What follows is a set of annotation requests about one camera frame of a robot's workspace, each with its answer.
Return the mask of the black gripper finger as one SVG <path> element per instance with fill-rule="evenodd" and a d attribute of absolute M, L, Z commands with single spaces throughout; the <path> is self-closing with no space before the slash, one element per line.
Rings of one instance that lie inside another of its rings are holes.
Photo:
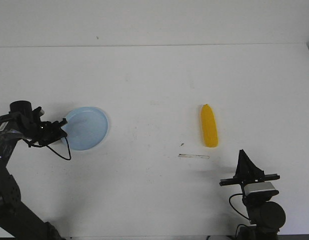
<path fill-rule="evenodd" d="M 258 168 L 248 157 L 246 152 L 241 149 L 238 154 L 238 162 L 233 176 L 235 179 L 263 179 L 265 173 Z"/>
<path fill-rule="evenodd" d="M 61 121 L 54 122 L 54 141 L 59 141 L 62 138 L 66 138 L 68 134 L 62 129 L 63 126 L 67 124 L 66 118 L 63 118 Z"/>

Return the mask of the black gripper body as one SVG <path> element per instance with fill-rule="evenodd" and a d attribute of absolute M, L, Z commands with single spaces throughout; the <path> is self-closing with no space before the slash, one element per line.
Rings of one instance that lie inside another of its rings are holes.
<path fill-rule="evenodd" d="M 265 176 L 262 176 L 261 178 L 242 178 L 242 177 L 232 177 L 232 178 L 225 178 L 221 179 L 219 182 L 219 185 L 221 187 L 223 186 L 231 186 L 231 185 L 241 185 L 245 186 L 247 184 L 252 184 L 252 183 L 263 183 L 267 181 L 275 181 L 279 180 L 280 175 L 278 174 L 266 174 Z"/>
<path fill-rule="evenodd" d="M 34 110 L 31 106 L 24 108 L 24 116 L 28 120 L 29 130 L 26 133 L 24 142 L 29 148 L 44 148 L 60 140 L 60 122 L 42 121 L 44 111 L 42 107 Z"/>

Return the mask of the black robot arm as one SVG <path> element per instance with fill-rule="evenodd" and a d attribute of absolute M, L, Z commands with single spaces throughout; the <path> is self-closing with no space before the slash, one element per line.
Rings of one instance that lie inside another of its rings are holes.
<path fill-rule="evenodd" d="M 12 102 L 8 114 L 0 116 L 0 228 L 15 240 L 60 240 L 59 231 L 41 220 L 23 202 L 20 187 L 7 169 L 18 141 L 29 148 L 45 148 L 66 138 L 62 121 L 42 121 L 44 110 L 26 100 Z"/>
<path fill-rule="evenodd" d="M 237 225 L 234 240 L 277 240 L 280 228 L 286 222 L 284 209 L 271 198 L 277 196 L 279 191 L 271 181 L 279 180 L 280 175 L 265 174 L 241 149 L 238 154 L 238 162 L 235 174 L 232 178 L 221 179 L 220 186 L 239 185 L 241 193 L 236 193 L 228 198 L 228 203 L 233 210 L 232 198 L 242 197 L 242 203 L 246 207 L 247 216 L 238 210 L 239 215 L 249 221 L 250 225 L 240 223 Z"/>

